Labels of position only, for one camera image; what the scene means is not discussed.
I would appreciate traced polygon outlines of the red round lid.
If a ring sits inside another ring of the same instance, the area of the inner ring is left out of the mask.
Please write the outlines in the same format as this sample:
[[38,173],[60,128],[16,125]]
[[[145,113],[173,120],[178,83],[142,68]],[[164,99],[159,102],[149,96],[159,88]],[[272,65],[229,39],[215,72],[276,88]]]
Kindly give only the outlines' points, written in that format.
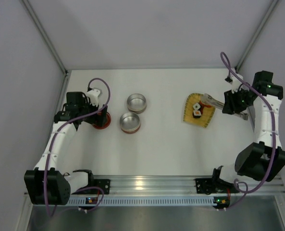
[[105,116],[102,115],[102,112],[97,113],[97,120],[92,127],[98,130],[106,129],[111,123],[111,115],[106,112]]

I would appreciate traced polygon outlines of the metal serving tongs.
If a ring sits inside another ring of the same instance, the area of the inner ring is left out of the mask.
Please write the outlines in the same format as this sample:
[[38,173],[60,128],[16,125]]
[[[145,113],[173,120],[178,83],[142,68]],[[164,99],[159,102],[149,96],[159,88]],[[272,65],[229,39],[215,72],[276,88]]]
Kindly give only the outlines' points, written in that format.
[[245,112],[240,112],[240,113],[235,113],[235,112],[225,112],[224,111],[224,103],[221,101],[216,100],[215,98],[213,98],[212,96],[208,95],[208,94],[203,94],[200,97],[200,101],[201,103],[205,104],[205,105],[209,105],[209,106],[213,106],[217,109],[220,109],[222,111],[223,114],[229,114],[229,115],[234,115],[237,116],[243,120],[248,120],[248,113]]

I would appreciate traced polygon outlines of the red food piece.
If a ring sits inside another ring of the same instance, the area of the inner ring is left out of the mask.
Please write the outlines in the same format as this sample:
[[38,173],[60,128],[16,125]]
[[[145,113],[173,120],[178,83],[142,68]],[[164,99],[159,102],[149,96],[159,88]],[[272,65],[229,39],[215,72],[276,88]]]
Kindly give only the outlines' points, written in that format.
[[211,105],[208,104],[204,104],[203,102],[199,102],[199,104],[201,105],[201,107],[207,107],[207,108],[211,108]]

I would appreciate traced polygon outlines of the orange topped sushi roll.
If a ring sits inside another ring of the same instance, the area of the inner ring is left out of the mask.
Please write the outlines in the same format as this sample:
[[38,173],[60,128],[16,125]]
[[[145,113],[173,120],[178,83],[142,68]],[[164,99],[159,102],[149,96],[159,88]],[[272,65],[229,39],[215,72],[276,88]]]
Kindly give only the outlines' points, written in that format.
[[201,116],[202,116],[202,113],[201,113],[201,111],[199,110],[199,111],[193,111],[193,113],[192,113],[192,116],[193,116],[193,118],[196,118],[196,119],[198,119],[198,118],[201,118]]

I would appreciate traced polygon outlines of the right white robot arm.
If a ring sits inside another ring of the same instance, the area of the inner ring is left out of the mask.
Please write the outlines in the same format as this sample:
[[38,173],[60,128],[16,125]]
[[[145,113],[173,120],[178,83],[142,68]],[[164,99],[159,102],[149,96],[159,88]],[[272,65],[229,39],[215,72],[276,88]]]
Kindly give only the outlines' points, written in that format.
[[222,113],[244,117],[244,111],[254,107],[254,141],[237,155],[234,170],[239,176],[270,182],[285,166],[278,124],[283,87],[273,84],[273,73],[268,71],[257,72],[247,90],[241,79],[231,73],[225,78],[231,90],[224,93]]

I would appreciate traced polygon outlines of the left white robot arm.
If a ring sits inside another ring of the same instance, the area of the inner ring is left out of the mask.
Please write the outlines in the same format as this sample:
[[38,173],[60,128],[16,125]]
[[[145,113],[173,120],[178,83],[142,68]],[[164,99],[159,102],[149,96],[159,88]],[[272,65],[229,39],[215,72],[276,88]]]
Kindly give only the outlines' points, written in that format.
[[27,170],[24,175],[33,204],[65,205],[71,194],[95,186],[91,170],[65,170],[62,164],[69,160],[69,144],[83,122],[96,128],[109,125],[107,105],[99,107],[100,95],[101,90],[97,88],[89,88],[86,93],[74,91],[66,94],[66,103],[54,116],[44,153],[34,169]]

